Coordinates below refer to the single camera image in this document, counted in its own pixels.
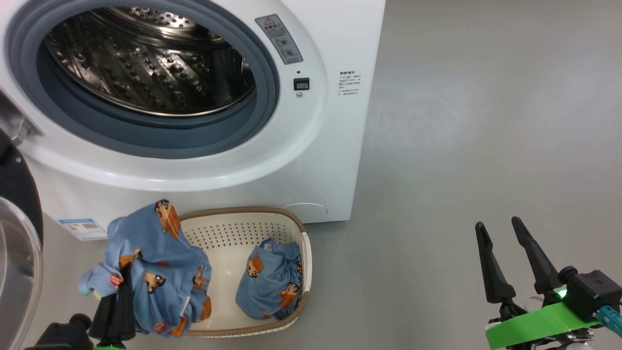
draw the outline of basket rim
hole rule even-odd
[[[269,208],[269,207],[237,207],[237,208],[225,208],[225,209],[209,209],[209,210],[200,210],[197,212],[191,212],[188,214],[180,215],[179,219],[181,221],[197,219],[199,217],[213,216],[213,215],[223,215],[223,214],[250,214],[250,213],[260,213],[260,214],[277,214],[283,215],[291,219],[302,235],[307,235],[307,231],[305,230],[302,221],[296,217],[293,213],[280,208]],[[300,297],[300,303],[298,307],[294,310],[294,312],[275,323],[263,324],[261,326],[253,326],[253,327],[243,327],[243,328],[234,328],[234,329],[219,329],[219,330],[211,330],[211,331],[197,331],[190,330],[186,334],[189,337],[231,337],[231,336],[248,336],[257,333],[269,333],[270,331],[276,331],[279,328],[283,328],[288,324],[293,323],[300,316],[300,314],[307,307],[307,302],[309,300],[309,291],[305,290]]]

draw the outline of gray warning sticker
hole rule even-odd
[[[302,55],[279,16],[271,14],[270,16],[259,17],[255,19],[255,22],[259,24],[264,33],[270,38],[270,41],[281,55],[283,63],[302,62]]]
[[[355,70],[339,72],[339,96],[358,95],[361,86],[361,74]]]

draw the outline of floor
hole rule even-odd
[[[128,348],[486,349],[498,306],[485,300],[476,222],[517,303],[535,295],[513,215],[558,269],[622,282],[621,16],[617,0],[388,0],[352,219],[309,226],[302,317],[264,336],[140,336]],[[96,308],[76,283],[105,243],[45,224],[25,345]],[[592,346],[620,344],[599,329]]]

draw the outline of clothing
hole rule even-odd
[[[211,266],[201,248],[183,235],[173,205],[163,199],[108,226],[104,262],[82,276],[83,295],[116,293],[120,270],[131,264],[136,330],[167,338],[184,335],[211,315],[207,288]]]
[[[274,237],[261,242],[248,258],[236,294],[238,306],[250,317],[288,317],[300,297],[302,262],[295,243],[279,245]]]

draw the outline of blue and white sticker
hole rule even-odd
[[[58,222],[80,240],[108,238],[106,230],[102,229],[93,219],[69,219]]]

